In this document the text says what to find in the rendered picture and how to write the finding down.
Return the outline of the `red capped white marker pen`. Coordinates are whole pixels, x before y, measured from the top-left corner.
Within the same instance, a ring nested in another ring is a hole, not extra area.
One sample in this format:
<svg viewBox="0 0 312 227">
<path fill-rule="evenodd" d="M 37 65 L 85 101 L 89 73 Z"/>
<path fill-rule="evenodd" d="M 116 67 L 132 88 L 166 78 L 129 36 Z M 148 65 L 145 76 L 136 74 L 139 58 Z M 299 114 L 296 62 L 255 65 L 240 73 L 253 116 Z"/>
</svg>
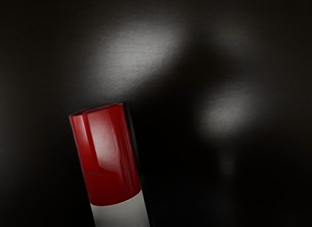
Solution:
<svg viewBox="0 0 312 227">
<path fill-rule="evenodd" d="M 96 227 L 151 227 L 124 105 L 69 115 Z"/>
</svg>

